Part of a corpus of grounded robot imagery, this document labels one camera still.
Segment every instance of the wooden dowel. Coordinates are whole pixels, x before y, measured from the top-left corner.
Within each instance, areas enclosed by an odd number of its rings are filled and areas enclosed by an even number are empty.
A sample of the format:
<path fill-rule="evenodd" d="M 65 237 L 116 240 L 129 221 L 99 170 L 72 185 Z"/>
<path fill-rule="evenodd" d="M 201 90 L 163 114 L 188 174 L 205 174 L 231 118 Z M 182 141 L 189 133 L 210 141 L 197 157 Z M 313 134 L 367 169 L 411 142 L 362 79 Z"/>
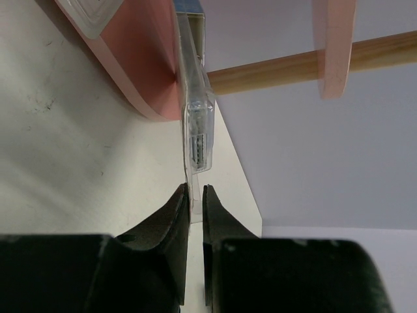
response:
<path fill-rule="evenodd" d="M 417 62 L 417 31 L 355 42 L 350 71 L 373 70 Z M 317 52 L 257 62 L 209 72 L 217 95 L 239 93 L 318 78 Z"/>

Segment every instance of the white wall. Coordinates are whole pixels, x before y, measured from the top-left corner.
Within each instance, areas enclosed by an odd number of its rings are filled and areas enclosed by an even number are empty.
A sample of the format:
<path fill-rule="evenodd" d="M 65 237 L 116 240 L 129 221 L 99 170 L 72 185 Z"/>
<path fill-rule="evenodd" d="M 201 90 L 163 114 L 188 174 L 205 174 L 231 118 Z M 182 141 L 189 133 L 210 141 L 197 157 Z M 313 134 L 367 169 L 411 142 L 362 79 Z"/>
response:
<path fill-rule="evenodd" d="M 310 1 L 202 0 L 209 70 L 313 49 Z M 358 0 L 355 40 L 417 29 L 415 0 Z M 264 225 L 417 229 L 417 65 L 220 97 Z"/>
<path fill-rule="evenodd" d="M 140 116 L 54 1 L 0 1 L 0 71 L 0 233 L 118 235 L 185 182 L 179 121 Z M 260 235 L 219 111 L 215 135 L 200 185 Z"/>
<path fill-rule="evenodd" d="M 378 267 L 394 311 L 416 311 L 417 231 L 265 226 L 263 237 L 356 241 L 365 248 Z"/>

